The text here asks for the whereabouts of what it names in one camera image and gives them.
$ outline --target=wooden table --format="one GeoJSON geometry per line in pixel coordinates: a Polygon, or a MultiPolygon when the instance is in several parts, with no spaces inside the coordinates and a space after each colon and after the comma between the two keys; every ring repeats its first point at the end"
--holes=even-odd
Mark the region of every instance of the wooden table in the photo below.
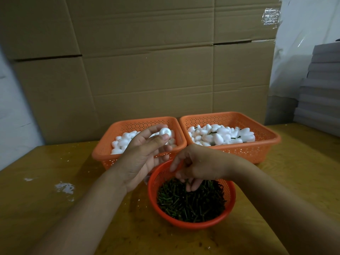
{"type": "MultiPolygon", "coordinates": [[[[270,128],[282,143],[259,167],[340,221],[339,138],[295,123],[270,128]]],[[[104,172],[90,156],[96,143],[40,146],[0,172],[0,254],[23,254],[104,172]]],[[[124,198],[96,254],[287,252],[238,188],[227,219],[206,230],[186,231],[156,214],[141,183],[124,198]]]]}

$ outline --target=hand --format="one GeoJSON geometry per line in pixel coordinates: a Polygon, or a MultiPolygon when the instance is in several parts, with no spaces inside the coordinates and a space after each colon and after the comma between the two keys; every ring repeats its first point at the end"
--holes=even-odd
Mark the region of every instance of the hand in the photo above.
{"type": "Polygon", "coordinates": [[[236,155],[223,153],[200,145],[189,145],[174,158],[170,171],[176,170],[181,160],[183,167],[176,173],[176,178],[184,182],[189,179],[187,191],[198,189],[203,180],[232,180],[235,168],[243,160],[236,155]]]}
{"type": "Polygon", "coordinates": [[[168,126],[166,124],[154,125],[137,134],[112,166],[112,169],[117,168],[127,191],[136,188],[155,166],[169,159],[168,155],[154,158],[159,153],[172,150],[170,145],[165,145],[169,140],[169,135],[156,135],[149,138],[153,133],[159,132],[164,127],[168,126]]]}

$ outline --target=pile of green stems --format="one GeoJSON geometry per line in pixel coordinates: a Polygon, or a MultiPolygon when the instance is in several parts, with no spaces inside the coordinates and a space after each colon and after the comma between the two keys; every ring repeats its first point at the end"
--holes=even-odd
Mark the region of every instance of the pile of green stems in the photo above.
{"type": "Polygon", "coordinates": [[[218,181],[204,180],[191,192],[186,191],[186,183],[172,178],[160,186],[157,204],[162,211],[177,220],[192,223],[212,220],[222,214],[227,201],[218,181]]]}

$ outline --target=basket rim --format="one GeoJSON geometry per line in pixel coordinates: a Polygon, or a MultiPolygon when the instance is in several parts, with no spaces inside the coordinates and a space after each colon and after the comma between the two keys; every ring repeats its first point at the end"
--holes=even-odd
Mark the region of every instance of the basket rim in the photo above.
{"type": "Polygon", "coordinates": [[[150,176],[150,179],[148,181],[148,197],[151,202],[152,207],[156,210],[156,212],[164,218],[166,221],[169,223],[173,224],[174,226],[180,227],[180,228],[185,228],[185,229],[193,229],[193,230],[198,230],[198,229],[204,229],[207,227],[211,227],[219,222],[221,222],[224,218],[227,217],[227,215],[230,214],[232,209],[234,208],[235,202],[236,202],[236,189],[235,185],[232,181],[227,181],[224,180],[228,187],[229,187],[229,192],[230,192],[230,201],[229,205],[225,208],[225,210],[220,214],[218,217],[206,221],[206,222],[200,222],[200,223],[190,223],[190,222],[183,222],[177,219],[172,218],[171,216],[168,216],[166,213],[164,213],[159,206],[157,205],[157,202],[153,200],[152,197],[152,190],[151,190],[151,183],[155,181],[155,178],[159,175],[160,172],[168,170],[173,159],[168,160],[167,162],[160,164],[159,166],[156,167],[155,171],[152,173],[150,176]]]}
{"type": "Polygon", "coordinates": [[[253,121],[255,124],[257,124],[262,129],[264,129],[264,130],[274,134],[275,137],[273,139],[269,139],[269,140],[260,140],[260,141],[254,141],[254,142],[247,142],[246,144],[245,143],[237,143],[237,144],[215,145],[215,146],[209,146],[208,148],[218,149],[218,150],[225,150],[225,149],[240,148],[242,146],[244,146],[244,147],[253,147],[253,146],[275,145],[275,144],[278,144],[278,143],[281,142],[281,136],[278,135],[276,132],[272,131],[271,129],[269,129],[268,127],[260,124],[259,122],[253,120],[252,118],[246,116],[243,113],[230,111],[230,112],[217,112],[217,113],[208,113],[208,114],[198,114],[198,115],[185,115],[185,116],[182,116],[179,121],[180,121],[180,126],[182,128],[182,131],[183,131],[183,133],[185,135],[185,138],[187,140],[187,144],[188,145],[192,145],[192,144],[195,144],[195,143],[192,141],[192,139],[189,136],[189,133],[188,133],[188,130],[187,130],[186,126],[185,126],[184,120],[186,120],[186,119],[188,119],[188,118],[190,118],[192,116],[204,117],[204,116],[226,115],[226,114],[239,114],[241,116],[244,116],[245,118],[253,121]]]}
{"type": "Polygon", "coordinates": [[[172,117],[172,116],[161,116],[161,117],[151,117],[151,118],[123,120],[123,121],[115,122],[115,123],[110,125],[110,127],[106,130],[106,132],[101,137],[100,141],[98,142],[98,144],[96,145],[96,147],[92,151],[92,158],[97,160],[97,161],[105,161],[105,160],[117,160],[121,156],[121,154],[116,154],[116,155],[101,155],[100,154],[101,147],[103,145],[107,144],[106,141],[107,141],[107,137],[109,135],[110,129],[114,128],[116,125],[122,124],[122,123],[128,123],[128,122],[129,123],[133,123],[133,122],[140,122],[141,120],[144,121],[144,120],[155,120],[155,119],[157,119],[157,120],[159,120],[159,119],[171,119],[171,120],[173,120],[174,124],[178,127],[179,133],[180,133],[181,138],[183,140],[183,143],[181,145],[178,145],[173,150],[168,151],[168,152],[159,153],[155,157],[164,156],[166,154],[171,154],[171,153],[178,153],[180,150],[182,150],[183,148],[185,148],[187,146],[187,139],[186,139],[186,137],[185,137],[185,135],[183,133],[183,130],[182,130],[178,120],[175,117],[172,117]]]}

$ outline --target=left hand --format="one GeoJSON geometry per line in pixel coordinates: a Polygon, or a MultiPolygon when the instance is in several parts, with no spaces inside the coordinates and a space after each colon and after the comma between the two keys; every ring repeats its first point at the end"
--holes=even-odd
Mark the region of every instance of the left hand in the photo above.
{"type": "Polygon", "coordinates": [[[127,191],[132,191],[155,167],[169,159],[168,155],[154,158],[155,155],[172,150],[170,145],[165,145],[169,135],[156,135],[149,138],[153,133],[168,127],[166,124],[151,126],[137,134],[130,142],[124,153],[111,167],[117,170],[124,181],[127,191]]]}

